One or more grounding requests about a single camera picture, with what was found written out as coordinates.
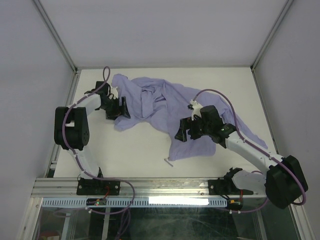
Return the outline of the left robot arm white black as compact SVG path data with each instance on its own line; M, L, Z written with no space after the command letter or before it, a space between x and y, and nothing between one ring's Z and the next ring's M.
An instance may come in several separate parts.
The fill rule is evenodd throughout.
M105 188L101 168L88 147L90 129L88 116L94 111L105 111L107 120L118 117L130 118L127 99L105 81L97 81L95 88L69 106L55 109L54 142L66 150L80 169L80 177L90 179L87 188L93 194L100 194Z

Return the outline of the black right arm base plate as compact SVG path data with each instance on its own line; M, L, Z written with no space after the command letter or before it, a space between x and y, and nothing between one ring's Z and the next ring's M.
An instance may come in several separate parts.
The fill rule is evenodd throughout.
M208 192L210 196L213 195L223 195L223 196L229 196L229 195L253 195L254 192L251 190L241 190L235 186L235 184L232 182L232 180L225 180L223 178L217 178L217 179L209 179L207 181L208 183Z

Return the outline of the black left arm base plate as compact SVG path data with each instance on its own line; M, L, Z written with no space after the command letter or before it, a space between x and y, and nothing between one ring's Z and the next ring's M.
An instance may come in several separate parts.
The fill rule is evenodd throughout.
M118 196L121 182L117 180L97 180L80 178L76 194L78 196Z

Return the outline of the lilac zip-up jacket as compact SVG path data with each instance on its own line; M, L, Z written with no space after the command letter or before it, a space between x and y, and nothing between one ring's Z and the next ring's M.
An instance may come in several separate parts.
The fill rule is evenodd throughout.
M200 90L170 83L164 79L138 77L132 80L122 74L113 76L112 87L119 97L126 98L130 118L119 116L114 122L117 131L125 131L141 122L151 124L156 130L169 134L171 145L169 161L192 157L210 157L216 152L216 144L208 136L186 142L175 139L180 120L191 115L190 100Z

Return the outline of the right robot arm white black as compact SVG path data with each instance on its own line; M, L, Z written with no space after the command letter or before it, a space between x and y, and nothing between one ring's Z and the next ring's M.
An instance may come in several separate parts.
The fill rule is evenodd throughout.
M280 209L296 205L298 198L302 198L300 205L305 204L309 187L297 158L292 155L283 157L250 142L237 126L223 122L214 105L202 106L193 101L188 108L192 114L180 120L176 140L186 142L207 136L215 144L240 155L258 169L257 173L242 168L230 169L224 176L223 187L226 192L234 194L238 190L249 190L265 194Z

